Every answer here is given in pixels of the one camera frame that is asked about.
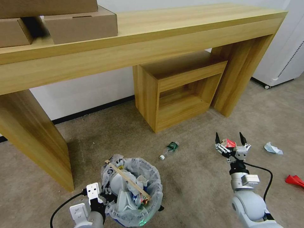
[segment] black cable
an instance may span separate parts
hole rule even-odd
[[[259,168],[259,169],[265,170],[265,171],[267,171],[268,173],[270,173],[270,180],[269,180],[268,186],[267,186],[267,188],[266,188],[266,190],[265,190],[265,193],[264,193],[264,196],[263,196],[263,200],[264,200],[264,202],[266,202],[266,195],[267,195],[267,193],[268,193],[268,190],[269,190],[269,188],[270,188],[270,185],[271,185],[272,179],[273,179],[273,174],[272,174],[272,172],[271,172],[269,169],[266,169],[266,168],[263,168],[263,167],[259,167],[259,166],[256,166],[256,165],[252,165],[252,164],[249,164],[249,163],[244,162],[244,161],[243,161],[243,163],[244,163],[245,165],[249,165],[249,166],[252,166],[252,167],[254,167],[254,168]]]
[[[75,199],[76,197],[81,196],[81,195],[83,195],[83,194],[84,194],[84,192],[82,191],[81,193],[78,193],[77,195],[72,196],[72,197],[69,198],[67,201],[65,201],[63,204],[61,204],[61,205],[54,211],[54,213],[53,213],[52,216],[51,216],[51,220],[50,220],[50,227],[51,227],[51,228],[53,228],[53,219],[54,219],[55,214],[56,214],[56,213],[57,213],[65,204],[67,204],[67,203],[70,202],[71,200],[73,200],[73,199]]]

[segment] open wooden box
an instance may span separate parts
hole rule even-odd
[[[133,67],[135,103],[159,132],[208,110],[227,61],[207,51]]]

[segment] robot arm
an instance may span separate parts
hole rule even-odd
[[[255,194],[255,186],[260,182],[257,175],[251,175],[244,164],[251,148],[240,133],[242,146],[226,147],[220,143],[216,133],[215,149],[230,164],[231,187],[234,191],[232,207],[246,228],[282,228],[271,216],[263,198]]]
[[[70,207],[70,213],[75,221],[74,228],[104,228],[105,199],[100,197],[98,183],[86,187],[88,199],[82,200]]]

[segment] carpet floor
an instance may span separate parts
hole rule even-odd
[[[230,200],[229,165],[214,149],[215,132],[240,142],[239,131],[252,145],[247,162],[272,170],[266,201],[284,228],[303,227],[304,189],[284,182],[289,175],[304,180],[304,77],[265,90],[251,81],[229,118],[213,109],[158,134],[137,111],[134,101],[56,125],[68,143],[75,191],[67,192],[10,142],[0,143],[0,227],[49,227],[53,211],[87,184],[100,181],[100,168],[113,154],[142,157],[157,167],[163,184],[162,205],[145,225],[156,227],[241,228]],[[177,153],[160,160],[171,141]],[[264,150],[267,142],[284,155]],[[248,167],[261,183],[269,174]],[[54,228],[72,228],[69,205],[54,218]],[[106,228],[121,227],[111,218]]]

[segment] green label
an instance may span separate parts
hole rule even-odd
[[[175,142],[171,142],[169,145],[167,145],[167,147],[171,150],[176,150],[178,148],[178,145]]]

